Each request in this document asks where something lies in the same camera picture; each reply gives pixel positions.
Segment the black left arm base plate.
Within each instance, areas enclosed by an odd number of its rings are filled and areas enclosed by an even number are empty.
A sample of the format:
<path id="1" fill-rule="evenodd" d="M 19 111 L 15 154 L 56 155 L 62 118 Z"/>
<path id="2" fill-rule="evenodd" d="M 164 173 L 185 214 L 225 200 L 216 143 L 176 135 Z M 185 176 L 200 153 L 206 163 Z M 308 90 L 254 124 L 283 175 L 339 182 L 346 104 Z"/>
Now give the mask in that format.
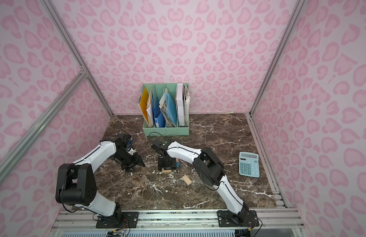
<path id="1" fill-rule="evenodd" d="M 136 228 L 138 223 L 139 212 L 125 211 L 122 212 L 120 217 L 98 217 L 96 228 L 97 229 L 123 229 L 123 228 Z"/>

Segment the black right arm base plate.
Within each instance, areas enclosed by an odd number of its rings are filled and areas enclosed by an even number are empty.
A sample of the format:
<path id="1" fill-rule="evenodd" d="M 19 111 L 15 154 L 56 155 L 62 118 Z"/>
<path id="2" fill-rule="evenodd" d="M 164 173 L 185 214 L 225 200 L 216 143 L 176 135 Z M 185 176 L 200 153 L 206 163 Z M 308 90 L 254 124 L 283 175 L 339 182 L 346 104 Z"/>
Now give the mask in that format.
<path id="1" fill-rule="evenodd" d="M 247 210 L 234 214 L 228 210 L 217 211 L 218 225 L 220 227 L 259 227 L 260 223 L 254 210 Z"/>

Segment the teal desk calculator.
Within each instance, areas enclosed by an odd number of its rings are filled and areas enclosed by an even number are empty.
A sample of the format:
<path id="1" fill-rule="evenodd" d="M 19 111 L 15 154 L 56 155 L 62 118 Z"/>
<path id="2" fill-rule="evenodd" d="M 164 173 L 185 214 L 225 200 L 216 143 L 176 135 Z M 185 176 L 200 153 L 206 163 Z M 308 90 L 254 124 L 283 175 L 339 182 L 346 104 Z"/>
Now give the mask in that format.
<path id="1" fill-rule="evenodd" d="M 259 178 L 259 155 L 250 152 L 240 152 L 239 174 L 242 176 Z"/>

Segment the blue black stapler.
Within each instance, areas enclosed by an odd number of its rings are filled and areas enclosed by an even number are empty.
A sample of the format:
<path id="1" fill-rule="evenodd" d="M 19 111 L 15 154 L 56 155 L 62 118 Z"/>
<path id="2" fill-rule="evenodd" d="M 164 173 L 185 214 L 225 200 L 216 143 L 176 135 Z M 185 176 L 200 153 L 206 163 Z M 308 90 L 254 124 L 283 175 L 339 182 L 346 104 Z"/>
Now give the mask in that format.
<path id="1" fill-rule="evenodd" d="M 133 143 L 133 138 L 132 137 L 130 137 L 129 139 L 128 139 L 128 141 L 127 141 L 127 147 L 132 147 L 132 143 Z"/>

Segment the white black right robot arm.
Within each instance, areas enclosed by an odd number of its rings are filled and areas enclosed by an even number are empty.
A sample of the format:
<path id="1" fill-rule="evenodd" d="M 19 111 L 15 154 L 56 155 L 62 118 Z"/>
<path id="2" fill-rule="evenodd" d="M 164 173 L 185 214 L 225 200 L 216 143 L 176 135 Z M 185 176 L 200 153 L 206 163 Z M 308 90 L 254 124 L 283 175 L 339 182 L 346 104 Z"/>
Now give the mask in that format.
<path id="1" fill-rule="evenodd" d="M 249 207 L 231 187 L 224 164 L 210 148 L 194 149 L 176 141 L 160 140 L 152 142 L 151 147 L 162 158 L 179 159 L 192 164 L 204 185 L 217 191 L 223 199 L 233 223 L 241 224 L 247 219 L 258 220 L 257 215 L 250 211 Z"/>

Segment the aluminium front rail frame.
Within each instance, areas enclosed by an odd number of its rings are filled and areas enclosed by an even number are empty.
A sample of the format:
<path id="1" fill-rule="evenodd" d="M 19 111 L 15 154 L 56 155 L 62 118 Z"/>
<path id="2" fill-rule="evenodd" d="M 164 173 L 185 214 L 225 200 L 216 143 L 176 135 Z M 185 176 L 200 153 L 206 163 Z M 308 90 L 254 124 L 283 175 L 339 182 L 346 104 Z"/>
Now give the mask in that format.
<path id="1" fill-rule="evenodd" d="M 253 237 L 306 237 L 308 233 L 295 208 L 256 208 L 261 225 Z M 237 227 L 220 227 L 215 209 L 140 210 L 137 226 L 115 233 L 117 237 L 233 237 Z M 61 211 L 51 237 L 106 237 L 88 211 Z"/>

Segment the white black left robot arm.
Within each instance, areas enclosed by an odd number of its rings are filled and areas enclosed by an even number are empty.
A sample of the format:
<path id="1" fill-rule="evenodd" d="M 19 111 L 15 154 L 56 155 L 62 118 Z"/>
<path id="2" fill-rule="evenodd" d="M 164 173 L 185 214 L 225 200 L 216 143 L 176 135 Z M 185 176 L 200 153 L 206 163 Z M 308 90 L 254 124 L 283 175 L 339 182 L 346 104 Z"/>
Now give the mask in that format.
<path id="1" fill-rule="evenodd" d="M 133 138 L 123 132 L 102 140 L 87 155 L 58 169 L 56 202 L 86 208 L 104 220 L 122 222 L 120 204 L 110 201 L 97 190 L 96 170 L 108 159 L 121 165 L 125 172 L 135 172 L 136 166 L 145 167 L 141 155 L 133 148 Z"/>

